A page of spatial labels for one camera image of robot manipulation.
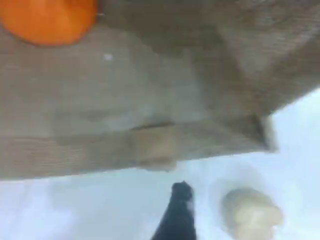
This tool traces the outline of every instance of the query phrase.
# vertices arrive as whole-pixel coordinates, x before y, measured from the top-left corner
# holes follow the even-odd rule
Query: black object
[[[170,202],[151,240],[196,240],[194,191],[185,181],[174,183]]]

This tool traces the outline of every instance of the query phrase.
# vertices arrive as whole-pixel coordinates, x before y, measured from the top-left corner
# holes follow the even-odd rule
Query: orange object
[[[0,0],[1,24],[36,45],[79,40],[94,24],[97,0]]]

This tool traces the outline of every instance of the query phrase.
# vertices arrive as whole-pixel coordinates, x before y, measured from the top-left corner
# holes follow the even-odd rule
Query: orange ball
[[[95,23],[97,0],[0,0],[0,20],[32,44],[59,46],[78,41]]]

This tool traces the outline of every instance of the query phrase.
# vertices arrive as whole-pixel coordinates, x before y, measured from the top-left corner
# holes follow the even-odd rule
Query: white floor
[[[229,240],[219,202],[249,185],[283,209],[277,240],[320,239],[320,90],[274,115],[280,150],[182,163],[172,173],[122,170],[0,183],[0,240],[149,240],[173,182],[195,188],[200,240]]]

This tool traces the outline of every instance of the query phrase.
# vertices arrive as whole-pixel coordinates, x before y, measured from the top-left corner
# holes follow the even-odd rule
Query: beige object
[[[102,0],[61,48],[0,29],[0,179],[274,151],[269,115],[318,87],[320,47],[317,1],[271,2]]]
[[[282,211],[270,197],[250,188],[228,193],[222,201],[222,214],[236,240],[271,240],[274,227],[284,221]]]

